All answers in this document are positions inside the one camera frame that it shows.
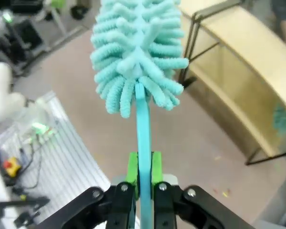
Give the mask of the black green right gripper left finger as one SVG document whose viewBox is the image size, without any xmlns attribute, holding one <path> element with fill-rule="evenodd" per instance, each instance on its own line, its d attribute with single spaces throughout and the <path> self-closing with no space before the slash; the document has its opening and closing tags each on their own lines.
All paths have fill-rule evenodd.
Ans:
<svg viewBox="0 0 286 229">
<path fill-rule="evenodd" d="M 133 229 L 138 199 L 138 153 L 131 152 L 124 181 L 106 191 L 90 187 L 38 224 L 39 229 Z"/>
</svg>

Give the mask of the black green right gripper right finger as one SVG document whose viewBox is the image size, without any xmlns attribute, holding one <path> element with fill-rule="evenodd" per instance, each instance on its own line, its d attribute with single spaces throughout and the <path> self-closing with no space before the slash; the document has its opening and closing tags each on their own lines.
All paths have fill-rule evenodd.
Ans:
<svg viewBox="0 0 286 229">
<path fill-rule="evenodd" d="M 193 229 L 253 228 L 201 187 L 164 181 L 161 152 L 152 152 L 151 169 L 155 229 L 176 229 L 177 218 Z"/>
</svg>

